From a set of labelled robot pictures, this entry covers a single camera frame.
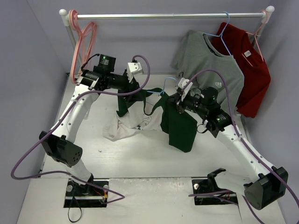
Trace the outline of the white and green t-shirt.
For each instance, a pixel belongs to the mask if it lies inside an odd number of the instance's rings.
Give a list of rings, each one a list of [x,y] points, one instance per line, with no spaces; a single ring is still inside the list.
[[[178,150],[191,151],[197,121],[188,113],[180,114],[173,97],[160,88],[141,90],[130,96],[118,96],[118,109],[103,128],[103,137],[117,141],[141,131],[168,134],[168,143]]]

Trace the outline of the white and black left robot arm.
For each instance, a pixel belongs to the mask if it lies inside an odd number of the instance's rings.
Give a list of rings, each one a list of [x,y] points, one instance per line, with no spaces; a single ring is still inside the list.
[[[84,64],[81,66],[82,74],[77,79],[73,96],[58,121],[59,126],[52,133],[43,131],[39,136],[46,154],[76,177],[76,189],[83,196],[90,195],[93,191],[93,175],[81,160],[83,149],[74,143],[79,127],[92,104],[98,99],[100,91],[135,91],[139,84],[134,75],[143,72],[141,64],[134,59],[127,64],[122,75],[114,74],[116,59],[103,54],[99,57],[99,63],[93,70],[86,69]]]

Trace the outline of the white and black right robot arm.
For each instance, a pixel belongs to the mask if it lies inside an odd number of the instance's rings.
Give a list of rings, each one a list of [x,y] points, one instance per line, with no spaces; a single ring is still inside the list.
[[[288,172],[267,161],[243,137],[232,117],[216,102],[217,95],[213,87],[205,87],[197,97],[191,96],[185,87],[178,87],[170,103],[179,113],[190,111],[199,115],[206,130],[230,150],[248,174],[234,175],[219,168],[207,175],[209,192],[240,193],[253,208],[261,210],[285,195]]]

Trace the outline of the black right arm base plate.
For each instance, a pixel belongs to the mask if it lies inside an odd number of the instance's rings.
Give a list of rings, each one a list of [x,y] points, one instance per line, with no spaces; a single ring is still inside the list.
[[[216,183],[216,176],[225,171],[226,169],[219,168],[209,173],[206,178],[192,179],[192,198],[196,206],[228,204],[238,206],[236,193],[219,188]]]

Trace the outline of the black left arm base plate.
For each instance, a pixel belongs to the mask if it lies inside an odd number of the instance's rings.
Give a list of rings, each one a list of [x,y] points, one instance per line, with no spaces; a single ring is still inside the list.
[[[91,186],[88,188],[88,194],[84,195],[82,186],[69,179],[66,186],[64,208],[106,208],[108,193]]]

